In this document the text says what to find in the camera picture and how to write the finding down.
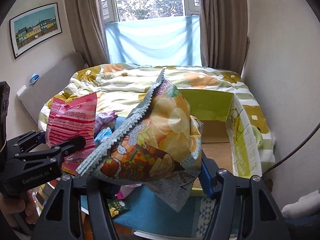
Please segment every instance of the human hand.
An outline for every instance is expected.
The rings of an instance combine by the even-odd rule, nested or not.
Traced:
[[[20,213],[25,211],[27,218],[26,222],[28,224],[35,224],[39,218],[38,212],[36,210],[36,204],[32,198],[32,191],[24,192],[20,195],[20,198],[4,198],[0,194],[0,210],[6,218],[9,225],[16,228],[17,222],[12,216],[14,213]]]

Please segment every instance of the chip bag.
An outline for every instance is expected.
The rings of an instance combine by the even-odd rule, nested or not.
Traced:
[[[115,217],[123,211],[129,210],[130,206],[121,200],[114,199],[108,202],[108,209],[111,217]]]
[[[110,127],[103,128],[94,138],[96,147],[98,147],[103,141],[105,141],[111,134],[112,130]]]
[[[118,185],[144,182],[179,211],[201,170],[201,125],[161,72],[139,105],[77,171]]]
[[[95,149],[93,127],[96,106],[96,93],[77,98],[67,105],[65,101],[53,98],[45,133],[47,145],[52,147],[79,135],[83,136],[86,141],[83,149],[65,157],[62,171],[78,175],[76,168]]]

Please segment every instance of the headboard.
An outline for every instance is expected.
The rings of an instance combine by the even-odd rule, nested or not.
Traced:
[[[62,91],[74,73],[81,70],[85,62],[80,52],[76,52],[40,75],[19,97],[29,114],[38,123],[39,113],[44,104]]]

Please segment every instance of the wall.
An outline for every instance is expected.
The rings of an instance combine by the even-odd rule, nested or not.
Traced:
[[[62,33],[37,44],[15,60],[9,36],[9,20],[25,11],[54,2],[58,3]],[[16,92],[23,85],[29,85],[33,73],[41,75],[75,52],[64,0],[17,0],[0,26],[0,41],[0,81],[7,81],[11,87],[7,117],[7,138],[11,139],[37,129],[37,124],[19,101]]]
[[[250,48],[243,78],[277,143],[276,161],[320,122],[320,23],[305,0],[248,0]],[[273,196],[282,208],[320,187],[320,131],[276,168]]]

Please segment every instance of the pink snack bag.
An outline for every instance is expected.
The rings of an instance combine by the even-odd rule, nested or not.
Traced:
[[[121,200],[126,198],[136,187],[140,187],[141,185],[142,183],[121,186],[120,191],[117,194],[117,199]]]
[[[62,99],[59,98],[53,98],[53,102],[51,105],[51,110],[50,110],[50,114],[48,117],[48,123],[47,123],[47,130],[45,132],[45,141],[47,142],[48,146],[52,146],[49,143],[49,134],[50,134],[50,130],[52,127],[52,123],[53,123],[53,119],[55,118],[56,114],[60,111],[60,109],[65,105],[65,102]]]
[[[96,93],[77,98],[67,105],[63,100],[54,98],[45,133],[47,145],[52,147],[55,144],[81,135],[85,138],[85,147],[77,153],[68,155],[66,158],[72,160],[74,155],[75,157],[81,156],[78,160],[83,161],[95,149],[93,128],[96,107]],[[69,162],[72,163],[71,167],[63,163],[62,167],[68,170],[67,172],[76,174],[75,169],[80,164],[79,161]]]

